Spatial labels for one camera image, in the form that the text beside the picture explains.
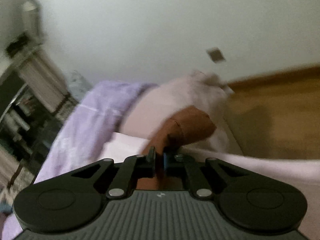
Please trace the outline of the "brown padded jacket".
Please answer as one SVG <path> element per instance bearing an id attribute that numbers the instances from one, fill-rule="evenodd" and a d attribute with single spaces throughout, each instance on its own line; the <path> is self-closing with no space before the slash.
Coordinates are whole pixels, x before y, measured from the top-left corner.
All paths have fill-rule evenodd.
<path id="1" fill-rule="evenodd" d="M 216 125 L 204 111 L 189 106 L 167 118 L 145 145 L 141 154 L 148 155 L 154 147 L 157 160 L 164 160 L 164 150 L 176 154 L 181 146 L 193 144 L 210 137 L 216 130 Z M 168 177 L 157 174 L 153 178 L 140 178 L 137 181 L 138 190 L 181 190 L 182 180 L 177 176 Z"/>

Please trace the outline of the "dark window with hanging clothes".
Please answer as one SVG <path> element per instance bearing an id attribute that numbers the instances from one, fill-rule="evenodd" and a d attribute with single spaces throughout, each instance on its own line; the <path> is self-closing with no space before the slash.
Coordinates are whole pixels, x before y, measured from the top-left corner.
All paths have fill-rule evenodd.
<path id="1" fill-rule="evenodd" d="M 1 146 L 33 175 L 77 104 L 69 93 L 54 95 L 39 77 L 28 84 L 14 70 L 1 76 Z"/>

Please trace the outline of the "purple duvet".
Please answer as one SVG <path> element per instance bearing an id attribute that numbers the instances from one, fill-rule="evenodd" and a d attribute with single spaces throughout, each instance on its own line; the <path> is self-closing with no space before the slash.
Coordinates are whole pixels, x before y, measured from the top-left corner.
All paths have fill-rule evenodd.
<path id="1" fill-rule="evenodd" d="M 97 161 L 123 118 L 153 83 L 101 81 L 86 93 L 55 138 L 35 182 Z"/>

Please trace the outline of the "pink printed blanket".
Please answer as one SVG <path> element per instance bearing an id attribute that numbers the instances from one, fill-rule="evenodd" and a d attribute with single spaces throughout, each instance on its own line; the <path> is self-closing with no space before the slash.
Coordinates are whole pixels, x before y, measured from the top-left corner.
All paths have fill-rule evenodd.
<path id="1" fill-rule="evenodd" d="M 104 144 L 102 156 L 116 163 L 142 152 L 154 133 L 174 113 L 188 107 L 209 114 L 216 125 L 215 132 L 206 139 L 182 147 L 198 161 L 217 157 L 223 161 L 257 172 L 295 186 L 307 200 L 319 201 L 319 161 L 317 160 L 267 160 L 245 157 L 240 148 L 232 151 L 234 141 L 223 118 L 225 102 L 230 89 L 215 74 L 202 72 L 180 77 L 156 88 L 149 88 L 130 107 L 118 132 Z"/>

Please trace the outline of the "covered standing fan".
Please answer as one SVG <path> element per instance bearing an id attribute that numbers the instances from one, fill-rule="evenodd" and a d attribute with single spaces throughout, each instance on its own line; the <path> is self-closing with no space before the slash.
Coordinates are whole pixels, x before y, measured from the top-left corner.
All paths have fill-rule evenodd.
<path id="1" fill-rule="evenodd" d="M 76 70 L 66 75 L 66 82 L 69 92 L 77 101 L 81 101 L 92 89 L 92 85 Z"/>

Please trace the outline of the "right beige striped curtain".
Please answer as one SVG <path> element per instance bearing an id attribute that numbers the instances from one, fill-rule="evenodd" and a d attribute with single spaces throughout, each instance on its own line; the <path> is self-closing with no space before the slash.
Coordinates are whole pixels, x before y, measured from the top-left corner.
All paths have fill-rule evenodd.
<path id="1" fill-rule="evenodd" d="M 18 73 L 50 113 L 69 94 L 63 73 L 43 50 L 25 53 Z"/>

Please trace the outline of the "wall switch plate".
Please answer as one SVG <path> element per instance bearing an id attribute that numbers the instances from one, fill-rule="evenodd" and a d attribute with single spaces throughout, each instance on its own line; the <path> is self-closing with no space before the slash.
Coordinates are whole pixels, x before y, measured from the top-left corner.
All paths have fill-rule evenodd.
<path id="1" fill-rule="evenodd" d="M 225 57 L 219 48 L 210 48 L 207 51 L 209 58 L 214 62 L 223 62 L 225 61 Z"/>

